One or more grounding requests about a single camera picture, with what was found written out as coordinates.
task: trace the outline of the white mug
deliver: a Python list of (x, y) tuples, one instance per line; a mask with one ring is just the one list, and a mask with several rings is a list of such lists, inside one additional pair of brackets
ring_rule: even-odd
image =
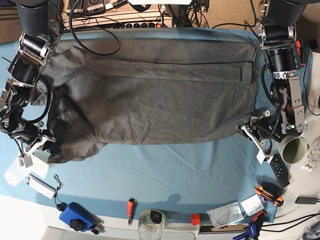
[(310, 146), (302, 137), (286, 137), (275, 145), (283, 161), (290, 165), (300, 162), (310, 150)]

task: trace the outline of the blue tablecloth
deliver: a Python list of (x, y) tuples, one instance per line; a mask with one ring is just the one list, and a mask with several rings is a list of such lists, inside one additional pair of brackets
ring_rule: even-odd
[[(121, 38), (250, 42), (260, 49), (260, 43), (253, 34), (244, 30), (159, 28), (119, 29), (114, 33)], [(78, 35), (81, 38), (108, 37), (99, 32)], [(17, 42), (1, 44), (0, 56), (12, 59), (17, 47)], [(311, 60), (309, 62), (308, 68), (311, 68)], [(0, 63), (0, 86), (4, 86), (9, 77), (9, 63), (2, 58)], [(273, 110), (260, 84), (262, 65), (264, 60), (259, 50), (255, 107)], [(266, 74), (265, 78), (269, 86), (271, 77)], [(28, 106), (23, 117), (34, 119), (43, 110), (42, 106)], [(16, 187), (6, 182), (4, 174), (17, 156), (18, 148), (4, 133), (0, 133), (0, 152), (0, 194), (54, 207), (53, 199), (37, 193), (24, 182)], [(270, 166), (266, 162), (259, 164), (257, 153), (256, 146), (239, 134), (195, 144), (108, 144), (84, 161), (51, 164), (44, 181), (56, 187), (53, 175), (58, 174), (63, 182), (58, 198), (66, 203), (76, 202), (95, 215), (127, 218), (127, 201), (135, 198), (138, 200), (135, 219), (146, 209), (159, 209), (165, 212), (169, 222), (190, 223), (191, 214), (205, 213), (252, 196), (254, 186), (261, 182), (277, 184)], [(266, 207), (267, 219), (272, 222), (276, 208), (271, 204)]]

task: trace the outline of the wrinkled cloth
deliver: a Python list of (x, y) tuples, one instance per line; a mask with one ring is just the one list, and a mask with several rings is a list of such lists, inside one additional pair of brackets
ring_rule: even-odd
[[(110, 52), (112, 40), (83, 41)], [(100, 57), (61, 41), (43, 76), (53, 85), (47, 127), (61, 145), (49, 163), (81, 161), (108, 143), (209, 142), (254, 110), (256, 48), (244, 42), (121, 39)], [(44, 104), (38, 84), (33, 103)]]

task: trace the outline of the red screwdriver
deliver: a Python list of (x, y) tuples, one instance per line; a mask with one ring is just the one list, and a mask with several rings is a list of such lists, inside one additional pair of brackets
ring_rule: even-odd
[(134, 198), (130, 198), (129, 201), (128, 201), (128, 203), (127, 203), (127, 206), (128, 206), (128, 223), (129, 223), (129, 226), (130, 226), (131, 223), (132, 223), (132, 212), (133, 212), (134, 204), (135, 204), (135, 199), (134, 199)]

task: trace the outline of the remote control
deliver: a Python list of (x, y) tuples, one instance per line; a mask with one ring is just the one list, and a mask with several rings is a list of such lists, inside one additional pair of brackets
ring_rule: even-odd
[(288, 180), (288, 170), (284, 161), (281, 159), (281, 156), (275, 154), (272, 161), (270, 162), (270, 166), (276, 179), (278, 180), (279, 186), (281, 188), (285, 188), (290, 184)]

